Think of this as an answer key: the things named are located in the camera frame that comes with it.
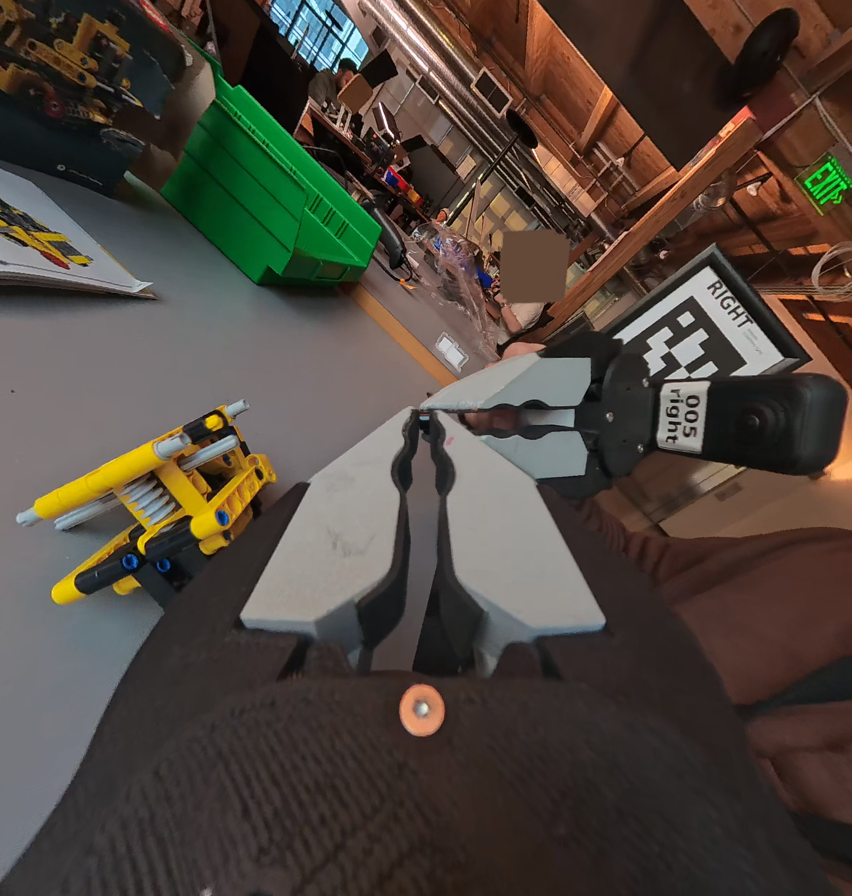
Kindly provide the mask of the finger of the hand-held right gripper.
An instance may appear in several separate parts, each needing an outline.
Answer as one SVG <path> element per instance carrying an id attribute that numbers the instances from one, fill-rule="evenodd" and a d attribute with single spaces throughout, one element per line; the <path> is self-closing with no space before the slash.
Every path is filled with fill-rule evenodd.
<path id="1" fill-rule="evenodd" d="M 457 415 L 492 451 L 533 480 L 583 476 L 588 449 L 574 411 L 468 411 Z"/>
<path id="2" fill-rule="evenodd" d="M 591 383 L 592 361 L 588 357 L 528 353 L 445 386 L 424 400 L 420 409 L 449 415 L 499 409 L 576 412 Z"/>

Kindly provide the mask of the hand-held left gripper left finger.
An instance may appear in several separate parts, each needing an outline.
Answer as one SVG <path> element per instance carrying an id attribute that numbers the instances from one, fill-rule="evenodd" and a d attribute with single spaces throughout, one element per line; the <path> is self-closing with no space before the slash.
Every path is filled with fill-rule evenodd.
<path id="1" fill-rule="evenodd" d="M 241 611 L 246 629 L 338 646 L 370 670 L 405 612 L 419 439 L 418 410 L 403 409 L 310 478 Z"/>

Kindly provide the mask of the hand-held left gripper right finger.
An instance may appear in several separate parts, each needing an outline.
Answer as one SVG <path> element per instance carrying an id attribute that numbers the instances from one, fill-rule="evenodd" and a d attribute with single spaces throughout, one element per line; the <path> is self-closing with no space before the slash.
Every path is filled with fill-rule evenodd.
<path id="1" fill-rule="evenodd" d="M 414 670 L 488 677 L 511 644 L 602 631 L 600 604 L 521 467 L 525 440 L 475 434 L 444 410 L 429 417 L 437 566 Z"/>

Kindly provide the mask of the yellow black lego vehicle model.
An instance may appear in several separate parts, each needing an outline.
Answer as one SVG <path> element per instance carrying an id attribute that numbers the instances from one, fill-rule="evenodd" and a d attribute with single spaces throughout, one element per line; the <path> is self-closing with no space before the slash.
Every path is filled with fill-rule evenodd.
<path id="1" fill-rule="evenodd" d="M 53 521 L 65 532 L 116 507 L 131 522 L 51 589 L 65 606 L 107 588 L 143 589 L 161 607 L 229 547 L 262 513 L 261 494 L 277 476 L 253 453 L 237 418 L 243 399 L 122 454 L 37 499 L 17 515 L 23 527 Z"/>

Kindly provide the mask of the lego instruction booklet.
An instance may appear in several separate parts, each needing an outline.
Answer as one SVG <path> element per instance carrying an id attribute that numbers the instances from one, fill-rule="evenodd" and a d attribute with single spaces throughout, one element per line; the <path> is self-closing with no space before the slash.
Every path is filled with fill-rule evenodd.
<path id="1" fill-rule="evenodd" d="M 43 190 L 0 168 L 0 286 L 153 297 Z"/>

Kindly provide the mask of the dark lego set box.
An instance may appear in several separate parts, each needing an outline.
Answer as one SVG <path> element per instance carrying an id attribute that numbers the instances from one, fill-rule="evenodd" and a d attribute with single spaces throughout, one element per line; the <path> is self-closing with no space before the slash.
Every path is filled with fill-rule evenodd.
<path id="1" fill-rule="evenodd" d="M 111 195 L 191 65 L 150 2 L 0 1 L 0 161 Z"/>

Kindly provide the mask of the clear plastic bag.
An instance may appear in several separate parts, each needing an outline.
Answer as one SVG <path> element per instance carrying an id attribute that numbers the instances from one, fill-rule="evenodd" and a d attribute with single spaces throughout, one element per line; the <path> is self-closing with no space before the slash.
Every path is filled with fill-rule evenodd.
<path id="1" fill-rule="evenodd" d="M 466 325 L 465 341 L 481 361 L 499 360 L 499 326 L 490 315 L 478 276 L 477 247 L 445 225 L 428 222 L 407 241 L 409 258 L 426 293 L 456 325 Z"/>

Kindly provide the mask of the green exit sign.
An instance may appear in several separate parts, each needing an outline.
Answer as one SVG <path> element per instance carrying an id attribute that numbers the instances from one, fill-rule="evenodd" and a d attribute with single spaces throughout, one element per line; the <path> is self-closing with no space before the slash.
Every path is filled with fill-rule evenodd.
<path id="1" fill-rule="evenodd" d="M 852 193 L 852 162 L 826 151 L 803 168 L 793 182 L 819 216 L 838 208 Z"/>

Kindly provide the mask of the green plastic bin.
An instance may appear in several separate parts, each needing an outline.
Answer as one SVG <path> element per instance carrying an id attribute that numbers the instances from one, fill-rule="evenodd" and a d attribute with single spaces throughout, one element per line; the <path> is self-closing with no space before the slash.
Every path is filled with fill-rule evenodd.
<path id="1" fill-rule="evenodd" d="M 202 52 L 215 97 L 160 195 L 253 283 L 326 287 L 369 267 L 379 224 Z"/>

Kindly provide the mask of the black monitor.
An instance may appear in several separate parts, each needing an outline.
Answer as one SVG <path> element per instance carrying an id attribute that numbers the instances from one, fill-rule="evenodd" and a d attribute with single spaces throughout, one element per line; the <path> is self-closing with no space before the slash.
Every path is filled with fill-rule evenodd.
<path id="1" fill-rule="evenodd" d="M 255 6 L 258 26 L 241 74 L 241 86 L 290 135 L 294 135 L 308 104 L 311 69 L 293 57 L 288 40 L 263 8 Z"/>

